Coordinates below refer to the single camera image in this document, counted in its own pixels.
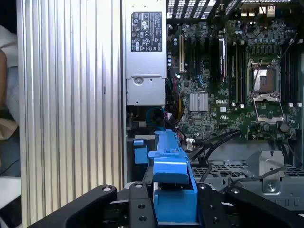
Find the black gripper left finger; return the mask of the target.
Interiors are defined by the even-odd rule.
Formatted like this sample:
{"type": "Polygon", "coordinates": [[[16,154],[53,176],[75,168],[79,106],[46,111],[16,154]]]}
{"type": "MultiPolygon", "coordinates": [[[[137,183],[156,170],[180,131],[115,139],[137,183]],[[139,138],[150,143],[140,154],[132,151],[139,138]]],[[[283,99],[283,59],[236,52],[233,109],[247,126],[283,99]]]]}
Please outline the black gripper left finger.
{"type": "Polygon", "coordinates": [[[157,221],[145,184],[118,191],[100,185],[31,225],[32,228],[155,228],[157,221]]]}

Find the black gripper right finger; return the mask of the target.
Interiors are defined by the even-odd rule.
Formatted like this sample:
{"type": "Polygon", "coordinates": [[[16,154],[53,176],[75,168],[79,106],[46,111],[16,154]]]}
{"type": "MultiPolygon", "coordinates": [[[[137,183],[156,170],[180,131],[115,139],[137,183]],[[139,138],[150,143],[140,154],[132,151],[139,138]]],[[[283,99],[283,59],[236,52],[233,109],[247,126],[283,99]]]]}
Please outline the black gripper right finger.
{"type": "Polygon", "coordinates": [[[198,218],[202,228],[302,228],[304,218],[241,187],[224,193],[200,183],[198,218]]]}

